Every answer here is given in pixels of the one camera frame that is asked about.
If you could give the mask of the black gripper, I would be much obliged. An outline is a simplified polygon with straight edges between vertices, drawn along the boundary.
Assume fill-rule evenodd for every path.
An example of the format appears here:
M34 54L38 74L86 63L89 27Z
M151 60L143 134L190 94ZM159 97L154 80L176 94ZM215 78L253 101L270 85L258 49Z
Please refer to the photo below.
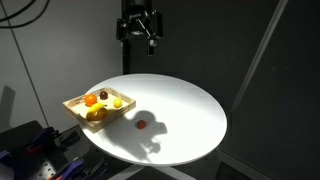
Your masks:
M116 39L129 40L146 35L147 55L154 55L155 41L163 37L162 15L145 4L123 4L122 18L117 20Z

